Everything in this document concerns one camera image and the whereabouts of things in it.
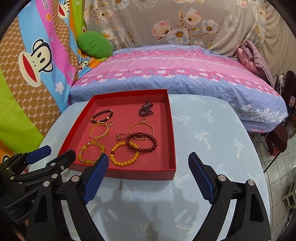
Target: red tray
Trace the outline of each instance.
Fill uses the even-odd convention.
[[[135,163],[124,167],[115,166],[109,160],[109,168],[105,176],[135,180],[172,180],[176,172],[173,123],[168,93],[167,90],[163,89],[127,91],[93,96],[71,128],[59,151],[59,155],[72,149],[77,156],[80,149],[87,142],[93,140],[89,135],[89,130],[93,125],[90,122],[91,117],[97,112],[111,109],[114,114],[110,119],[113,124],[109,127],[109,134],[105,138],[98,140],[106,147],[106,154],[110,157],[111,149],[119,142],[116,135],[119,133],[128,135],[130,127],[140,122],[139,110],[147,100],[154,104],[151,108],[154,114],[147,117],[147,123],[154,128],[153,136],[157,140],[156,150],[151,153],[141,153]],[[108,115],[109,113],[102,114],[96,120],[104,119]],[[105,131],[106,127],[98,126],[93,130],[93,135],[98,136]],[[132,132],[151,134],[152,131],[149,126],[137,125],[132,129]],[[150,140],[132,141],[139,148],[149,148],[153,145]],[[83,158],[96,160],[100,154],[100,148],[91,145],[84,152]],[[114,156],[117,161],[124,162],[132,159],[134,153],[126,146],[123,146],[115,151]],[[87,164],[81,163],[76,158],[69,168],[82,172],[87,166]]]

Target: table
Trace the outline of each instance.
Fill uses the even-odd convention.
[[[210,204],[202,195],[188,167],[196,152],[217,174],[245,183],[253,179],[270,218],[269,196],[263,170],[247,131],[231,106],[210,96],[169,95],[173,118],[177,171],[172,181],[123,180],[105,177],[94,200],[87,205],[107,241],[191,241],[201,227]],[[69,106],[54,123],[41,146],[49,157],[30,171],[45,167],[59,152],[73,123],[87,102]],[[65,170],[64,181],[79,172]],[[218,240],[226,237],[235,200],[231,201]],[[65,201],[62,202],[71,236],[80,240]]]

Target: dark red beaded bracelet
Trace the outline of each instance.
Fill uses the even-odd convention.
[[[138,152],[152,152],[156,149],[157,147],[157,141],[155,140],[155,138],[152,136],[152,135],[149,135],[149,134],[146,134],[146,133],[143,133],[141,136],[144,136],[144,137],[147,137],[148,139],[150,139],[152,142],[153,142],[153,146],[150,147],[150,148],[135,148],[134,146],[132,146],[130,143],[129,143],[129,140],[132,139],[133,137],[139,137],[139,132],[138,133],[132,133],[130,134],[129,136],[127,136],[126,138],[126,145],[129,149],[131,150],[134,150],[134,151],[138,151]]]
[[[108,112],[110,112],[110,115],[109,115],[107,118],[105,118],[105,119],[103,119],[103,120],[100,120],[100,121],[96,121],[96,120],[94,120],[97,116],[99,116],[99,115],[101,115],[101,114],[104,114],[104,113],[108,113]],[[97,114],[95,114],[95,115],[91,118],[91,122],[94,123],[94,124],[96,124],[96,123],[98,123],[98,122],[106,122],[107,120],[109,120],[109,119],[112,117],[112,115],[113,115],[113,110],[103,110],[103,111],[98,112]]]

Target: gold bangle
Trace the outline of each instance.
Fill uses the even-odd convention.
[[[114,158],[114,154],[115,154],[115,150],[117,150],[118,147],[120,146],[124,146],[126,143],[125,142],[119,142],[118,144],[116,144],[112,149],[111,149],[111,154],[110,154],[110,160],[113,162],[113,164],[115,166],[120,166],[120,167],[124,167],[124,166],[127,166],[127,165],[131,165],[132,163],[134,163],[138,157],[139,157],[139,154],[140,152],[136,152],[134,157],[128,161],[125,161],[125,162],[120,162],[120,161],[116,161],[116,159]],[[133,142],[130,142],[131,145],[133,145],[134,147],[137,147],[137,144],[136,143],[133,143]]]
[[[92,131],[93,131],[97,126],[105,126],[105,127],[107,127],[107,130],[106,130],[106,132],[105,132],[104,134],[102,134],[102,135],[100,135],[100,136],[97,136],[97,137],[93,137],[93,136],[92,136]],[[108,133],[109,133],[109,126],[108,126],[106,123],[104,123],[104,122],[98,122],[98,123],[94,124],[94,125],[91,127],[91,129],[89,130],[89,135],[91,136],[91,138],[94,138],[95,140],[100,140],[100,139],[105,138],[105,137],[108,135]]]
[[[137,125],[147,125],[147,126],[149,126],[149,127],[151,128],[151,130],[152,130],[152,134],[151,134],[151,136],[153,136],[153,133],[154,133],[154,129],[153,129],[153,127],[152,127],[151,125],[149,125],[148,123],[145,123],[145,122],[139,122],[139,123],[133,124],[133,125],[130,127],[129,131],[128,131],[129,135],[131,135],[131,129],[132,129],[134,126],[137,126]],[[141,136],[141,135],[143,135],[142,132],[137,132],[137,133],[133,133],[133,134],[134,134],[134,135],[133,135],[133,138],[136,139],[136,140],[144,141],[144,140],[147,140],[147,139],[148,139],[148,137],[145,137],[145,138],[139,138],[139,137],[136,137],[136,136]]]
[[[78,153],[78,160],[80,160],[82,163],[84,164],[89,164],[89,165],[94,165],[96,163],[97,160],[86,160],[83,159],[82,154],[83,152],[90,146],[90,145],[95,145],[100,147],[101,149],[101,153],[105,153],[105,147],[102,145],[102,143],[100,142],[96,142],[96,141],[90,141],[88,143],[86,143],[80,150],[80,152]]]

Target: ring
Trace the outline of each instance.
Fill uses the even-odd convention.
[[[107,130],[106,130],[106,132],[105,132],[104,134],[102,134],[102,135],[100,135],[100,136],[97,136],[97,137],[93,137],[93,136],[92,136],[92,131],[93,131],[97,126],[105,126],[105,127],[107,127]],[[95,140],[100,140],[100,139],[105,138],[105,137],[108,135],[108,133],[109,133],[109,126],[108,126],[106,123],[104,123],[104,122],[98,122],[98,123],[94,124],[94,125],[91,127],[91,129],[89,130],[89,135],[91,136],[91,138],[94,138]]]
[[[130,127],[129,131],[128,131],[129,135],[131,135],[131,129],[132,129],[134,126],[137,126],[137,125],[147,125],[147,126],[149,126],[149,127],[151,128],[151,130],[152,130],[152,134],[151,134],[151,136],[153,136],[153,133],[154,133],[154,129],[153,129],[153,127],[152,127],[151,125],[149,125],[148,123],[145,123],[145,122],[139,122],[139,123],[133,124],[133,125]],[[146,134],[146,133],[143,133],[143,132],[137,132],[137,133],[135,133],[135,132],[134,132],[134,133],[133,133],[133,138],[136,139],[136,140],[139,140],[139,141],[147,140],[148,137],[144,137],[144,134]]]
[[[124,133],[120,133],[116,136],[117,136],[117,140],[125,140],[126,139],[126,134],[124,134]]]

